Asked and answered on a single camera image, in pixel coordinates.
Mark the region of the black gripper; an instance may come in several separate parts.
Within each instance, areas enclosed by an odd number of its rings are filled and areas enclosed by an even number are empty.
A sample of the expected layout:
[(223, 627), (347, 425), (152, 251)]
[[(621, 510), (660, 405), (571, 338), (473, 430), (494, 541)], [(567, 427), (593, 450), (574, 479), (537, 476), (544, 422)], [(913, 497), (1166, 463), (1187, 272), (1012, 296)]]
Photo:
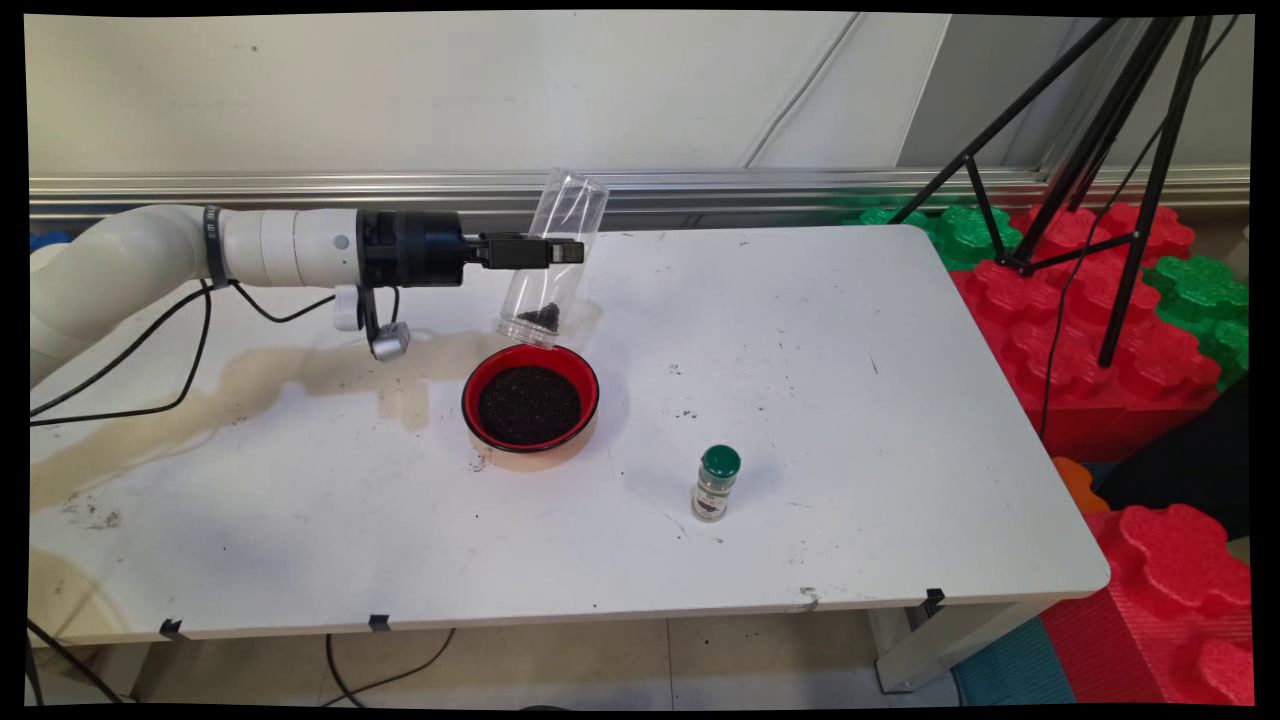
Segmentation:
[[(548, 269), (585, 263), (585, 245), (527, 233), (484, 233), (486, 269)], [(477, 245), (453, 211), (357, 211), (358, 281), (362, 288), (457, 287), (465, 268), (479, 264)]]

